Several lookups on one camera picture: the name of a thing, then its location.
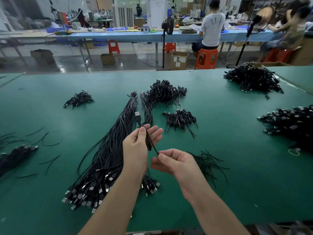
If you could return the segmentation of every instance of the white label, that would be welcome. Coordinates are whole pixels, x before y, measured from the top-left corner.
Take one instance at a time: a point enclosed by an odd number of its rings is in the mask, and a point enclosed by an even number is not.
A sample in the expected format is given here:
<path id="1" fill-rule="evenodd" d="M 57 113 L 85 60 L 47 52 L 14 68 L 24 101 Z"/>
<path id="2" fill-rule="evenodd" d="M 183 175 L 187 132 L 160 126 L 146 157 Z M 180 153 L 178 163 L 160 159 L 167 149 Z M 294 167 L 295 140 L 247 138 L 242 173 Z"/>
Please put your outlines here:
<path id="1" fill-rule="evenodd" d="M 179 57 L 179 61 L 182 63 L 186 63 L 186 58 L 185 57 Z"/>

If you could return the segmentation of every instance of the shiny floor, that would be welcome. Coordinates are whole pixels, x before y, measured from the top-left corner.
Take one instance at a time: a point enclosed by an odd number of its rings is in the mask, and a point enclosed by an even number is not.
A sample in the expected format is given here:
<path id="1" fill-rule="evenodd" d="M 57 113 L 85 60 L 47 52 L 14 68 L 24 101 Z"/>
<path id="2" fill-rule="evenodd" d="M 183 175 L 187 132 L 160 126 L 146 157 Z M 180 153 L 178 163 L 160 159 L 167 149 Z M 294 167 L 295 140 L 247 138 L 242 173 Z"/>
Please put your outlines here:
<path id="1" fill-rule="evenodd" d="M 236 63 L 241 47 L 232 46 L 230 51 L 231 56 L 225 59 L 228 47 L 228 44 L 224 45 L 220 58 L 217 60 L 216 68 L 225 68 L 229 63 Z M 161 44 L 158 45 L 159 54 L 157 63 L 154 43 L 119 43 L 120 54 L 115 54 L 116 63 L 114 65 L 102 65 L 101 63 L 100 55 L 109 52 L 107 46 L 98 46 L 91 49 L 90 54 L 92 60 L 88 60 L 87 66 L 84 65 L 78 47 L 66 45 L 25 45 L 18 47 L 18 49 L 23 55 L 26 64 L 21 60 L 14 48 L 7 47 L 2 50 L 6 55 L 8 62 L 0 69 L 0 72 L 26 72 L 28 75 L 36 75 L 99 71 L 154 71 L 156 66 L 162 66 L 162 46 Z M 30 56 L 30 51 L 35 49 L 50 49 L 56 63 L 48 66 L 38 66 L 34 58 Z M 176 50 L 189 52 L 187 69 L 193 69 L 196 63 L 196 58 L 191 53 L 191 44 L 179 43 L 179 45 L 176 46 Z M 246 46 L 239 64 L 256 61 L 258 50 L 259 47 Z M 170 67 L 170 62 L 171 53 L 166 53 L 165 66 Z"/>

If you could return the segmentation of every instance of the black fan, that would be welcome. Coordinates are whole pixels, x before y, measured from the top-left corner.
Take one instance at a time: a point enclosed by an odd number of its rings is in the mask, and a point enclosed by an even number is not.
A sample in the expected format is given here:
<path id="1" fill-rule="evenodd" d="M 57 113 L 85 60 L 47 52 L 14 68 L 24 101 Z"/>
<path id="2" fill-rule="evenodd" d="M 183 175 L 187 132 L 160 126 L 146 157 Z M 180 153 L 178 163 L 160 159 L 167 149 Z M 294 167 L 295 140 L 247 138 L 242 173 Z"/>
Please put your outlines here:
<path id="1" fill-rule="evenodd" d="M 164 55 L 165 55 L 165 32 L 167 34 L 173 34 L 174 31 L 174 19 L 172 17 L 168 17 L 166 22 L 162 23 L 162 29 L 163 29 L 163 59 L 162 59 L 162 68 L 157 68 L 157 71 L 168 71 L 170 69 L 164 68 Z"/>

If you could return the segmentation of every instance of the rubber band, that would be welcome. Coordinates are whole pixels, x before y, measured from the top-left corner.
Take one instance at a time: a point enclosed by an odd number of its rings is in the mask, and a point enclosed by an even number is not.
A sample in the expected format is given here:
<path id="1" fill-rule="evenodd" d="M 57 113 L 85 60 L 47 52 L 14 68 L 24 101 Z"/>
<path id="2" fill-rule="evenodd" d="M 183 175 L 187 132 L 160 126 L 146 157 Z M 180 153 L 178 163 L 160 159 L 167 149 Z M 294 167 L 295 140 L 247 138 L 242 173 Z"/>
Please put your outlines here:
<path id="1" fill-rule="evenodd" d="M 300 155 L 300 153 L 299 153 L 297 150 L 294 150 L 294 149 L 289 149 L 288 152 L 289 152 L 290 154 L 294 155 L 294 156 L 299 156 L 299 155 Z"/>

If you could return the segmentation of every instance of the red plastic stool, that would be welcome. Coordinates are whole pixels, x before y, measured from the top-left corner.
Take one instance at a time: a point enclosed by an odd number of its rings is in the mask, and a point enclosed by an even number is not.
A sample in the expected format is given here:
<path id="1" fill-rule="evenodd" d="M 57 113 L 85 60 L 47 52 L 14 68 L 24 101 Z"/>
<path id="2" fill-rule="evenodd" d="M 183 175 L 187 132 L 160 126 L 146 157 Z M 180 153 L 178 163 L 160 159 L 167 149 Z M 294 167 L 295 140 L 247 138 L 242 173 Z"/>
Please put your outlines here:
<path id="1" fill-rule="evenodd" d="M 169 53 L 172 49 L 174 51 L 176 51 L 176 43 L 174 43 L 174 44 L 173 43 L 166 43 L 164 48 L 165 48 L 165 52 L 167 52 L 167 53 Z"/>
<path id="2" fill-rule="evenodd" d="M 118 47 L 117 42 L 110 41 L 110 40 L 108 40 L 108 41 L 109 41 L 109 43 L 108 43 L 109 53 L 111 54 L 112 52 L 117 52 L 119 54 L 120 52 L 119 52 L 119 47 Z"/>
<path id="3" fill-rule="evenodd" d="M 217 48 L 216 49 L 200 49 L 198 58 L 195 64 L 195 68 L 200 69 L 215 69 L 217 61 Z"/>
<path id="4" fill-rule="evenodd" d="M 266 56 L 264 63 L 281 62 L 286 63 L 292 54 L 293 49 L 272 49 Z"/>

